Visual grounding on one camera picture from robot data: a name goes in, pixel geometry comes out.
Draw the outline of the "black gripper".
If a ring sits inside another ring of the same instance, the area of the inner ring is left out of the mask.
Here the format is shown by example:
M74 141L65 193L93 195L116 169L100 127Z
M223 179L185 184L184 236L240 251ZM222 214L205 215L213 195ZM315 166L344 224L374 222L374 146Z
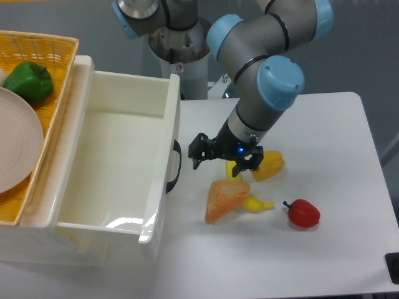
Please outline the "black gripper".
M256 171L264 159L262 146L257 146L258 141L254 134L244 141L233 134L229 126L222 126L219 133L212 139L211 157L235 161L236 165L231 170L232 176L239 175L242 171ZM209 160L209 138L204 133L199 133L188 147L188 157L192 160L193 169L197 169L201 162Z

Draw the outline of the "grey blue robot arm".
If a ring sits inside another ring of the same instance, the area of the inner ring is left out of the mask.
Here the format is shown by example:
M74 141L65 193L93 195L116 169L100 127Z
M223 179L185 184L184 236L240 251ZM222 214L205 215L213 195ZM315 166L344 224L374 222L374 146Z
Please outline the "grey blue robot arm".
M206 95L209 56L223 67L241 98L217 136L198 134L188 156L194 167L235 161L233 175L257 170L259 142L304 88L286 52L325 35L334 21L329 1L268 1L251 22L228 14L209 23L196 1L114 1L112 9L127 37L147 36L164 74L180 76L183 98Z

